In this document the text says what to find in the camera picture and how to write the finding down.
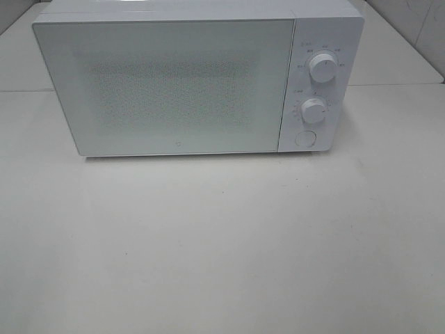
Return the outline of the white microwave door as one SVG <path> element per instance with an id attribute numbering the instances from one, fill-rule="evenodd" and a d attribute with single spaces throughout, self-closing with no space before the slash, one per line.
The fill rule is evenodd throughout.
<path id="1" fill-rule="evenodd" d="M 82 156 L 277 150 L 291 19 L 33 30 Z"/>

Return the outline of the round white door button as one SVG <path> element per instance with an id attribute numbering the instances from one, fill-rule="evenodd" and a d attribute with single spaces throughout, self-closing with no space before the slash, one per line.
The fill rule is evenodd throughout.
<path id="1" fill-rule="evenodd" d="M 311 148 L 316 142 L 316 133 L 310 130 L 302 131 L 296 135 L 296 145 L 302 148 Z"/>

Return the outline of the white upper power knob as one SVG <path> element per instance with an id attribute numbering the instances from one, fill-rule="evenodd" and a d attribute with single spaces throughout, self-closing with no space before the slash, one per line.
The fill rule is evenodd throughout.
<path id="1" fill-rule="evenodd" d="M 337 75 L 337 57 L 328 50 L 313 55 L 307 63 L 310 77 L 317 83 L 324 84 Z"/>

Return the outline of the white microwave oven body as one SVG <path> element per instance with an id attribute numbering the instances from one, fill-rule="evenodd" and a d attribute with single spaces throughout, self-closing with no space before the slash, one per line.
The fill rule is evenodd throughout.
<path id="1" fill-rule="evenodd" d="M 332 146 L 364 27 L 364 17 L 349 1 L 52 1 L 32 29 L 37 23 L 278 19 L 293 20 L 294 33 L 277 150 L 218 154 L 327 151 Z M 339 66 L 335 78 L 317 83 L 310 77 L 307 63 L 323 50 L 331 51 Z M 327 104 L 325 119 L 316 124 L 304 122 L 300 112 L 301 104 L 311 98 Z M 296 135 L 307 130 L 316 133 L 314 146 L 297 146 Z"/>

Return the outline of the white timer knob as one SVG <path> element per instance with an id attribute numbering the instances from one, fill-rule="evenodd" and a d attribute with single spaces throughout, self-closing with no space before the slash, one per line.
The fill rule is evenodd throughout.
<path id="1" fill-rule="evenodd" d="M 325 119 L 327 104 L 319 98 L 311 98 L 301 104 L 300 112 L 304 122 L 316 124 Z"/>

